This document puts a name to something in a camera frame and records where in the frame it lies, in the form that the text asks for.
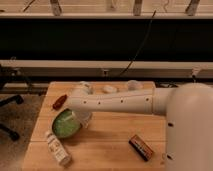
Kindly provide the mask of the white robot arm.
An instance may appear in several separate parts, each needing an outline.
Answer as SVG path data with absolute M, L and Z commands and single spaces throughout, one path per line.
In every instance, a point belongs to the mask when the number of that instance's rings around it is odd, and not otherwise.
M 112 94 L 89 94 L 81 86 L 68 98 L 78 115 L 122 112 L 166 117 L 165 171 L 213 171 L 213 87 L 187 83 Z

